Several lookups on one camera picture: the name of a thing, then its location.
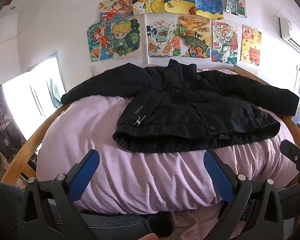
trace silver bolt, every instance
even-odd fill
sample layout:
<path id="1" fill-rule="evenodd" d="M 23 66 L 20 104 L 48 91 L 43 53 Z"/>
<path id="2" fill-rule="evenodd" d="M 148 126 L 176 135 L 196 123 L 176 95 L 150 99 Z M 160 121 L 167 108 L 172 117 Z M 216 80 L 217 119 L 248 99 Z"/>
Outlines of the silver bolt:
<path id="1" fill-rule="evenodd" d="M 28 179 L 28 183 L 34 183 L 34 181 L 35 181 L 35 177 L 31 177 L 30 179 Z"/>
<path id="2" fill-rule="evenodd" d="M 239 180 L 246 180 L 246 176 L 244 176 L 243 174 L 239 174 L 238 179 Z"/>
<path id="3" fill-rule="evenodd" d="M 63 173 L 60 173 L 58 176 L 57 176 L 57 180 L 63 180 L 66 176 L 63 174 Z"/>
<path id="4" fill-rule="evenodd" d="M 273 179 L 267 179 L 267 182 L 268 182 L 270 185 L 273 185 L 273 184 L 274 184 Z"/>

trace blue gripper pad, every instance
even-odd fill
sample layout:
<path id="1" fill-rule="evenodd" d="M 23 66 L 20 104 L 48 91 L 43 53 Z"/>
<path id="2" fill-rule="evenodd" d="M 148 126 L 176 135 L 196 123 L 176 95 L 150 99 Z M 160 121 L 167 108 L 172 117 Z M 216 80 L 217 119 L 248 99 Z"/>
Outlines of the blue gripper pad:
<path id="1" fill-rule="evenodd" d="M 71 203 L 80 200 L 99 164 L 99 153 L 96 150 L 90 150 L 71 173 L 74 173 L 70 179 L 68 192 L 68 199 Z"/>
<path id="2" fill-rule="evenodd" d="M 233 184 L 209 151 L 204 153 L 203 164 L 217 188 L 221 199 L 231 204 L 235 196 Z"/>

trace black puffer jacket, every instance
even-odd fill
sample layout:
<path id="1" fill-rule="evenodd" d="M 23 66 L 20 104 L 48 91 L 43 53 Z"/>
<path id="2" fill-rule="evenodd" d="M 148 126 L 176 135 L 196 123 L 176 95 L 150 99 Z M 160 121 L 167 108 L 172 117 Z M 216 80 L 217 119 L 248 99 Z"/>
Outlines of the black puffer jacket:
<path id="1" fill-rule="evenodd" d="M 133 152 L 221 148 L 274 137 L 280 123 L 258 108 L 295 115 L 299 97 L 217 70 L 171 59 L 167 67 L 131 63 L 92 77 L 62 96 L 69 104 L 91 95 L 134 97 L 113 139 Z"/>

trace air conditioner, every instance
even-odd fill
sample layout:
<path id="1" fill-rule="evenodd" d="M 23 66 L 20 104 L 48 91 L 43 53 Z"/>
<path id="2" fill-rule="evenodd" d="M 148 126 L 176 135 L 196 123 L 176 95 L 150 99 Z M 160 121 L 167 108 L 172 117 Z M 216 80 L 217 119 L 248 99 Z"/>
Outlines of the air conditioner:
<path id="1" fill-rule="evenodd" d="M 281 38 L 300 52 L 300 29 L 290 20 L 280 18 Z"/>

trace pink bedding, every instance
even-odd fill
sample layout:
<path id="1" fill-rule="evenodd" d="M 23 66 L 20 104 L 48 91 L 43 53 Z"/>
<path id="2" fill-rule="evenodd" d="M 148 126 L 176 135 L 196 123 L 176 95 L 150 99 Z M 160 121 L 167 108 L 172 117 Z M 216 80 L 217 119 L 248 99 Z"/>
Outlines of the pink bedding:
<path id="1" fill-rule="evenodd" d="M 100 213 L 173 212 L 170 239 L 200 239 L 217 221 L 222 206 L 204 168 L 204 150 L 143 154 L 124 150 L 112 139 L 129 99 L 91 96 L 74 102 L 48 129 L 38 155 L 39 180 L 55 178 L 85 156 L 100 154 L 100 166 L 76 206 Z M 286 125 L 277 136 L 257 143 L 234 145 L 215 152 L 235 173 L 251 180 L 272 178 L 285 186 L 298 173 L 280 154 L 280 142 L 293 142 Z"/>

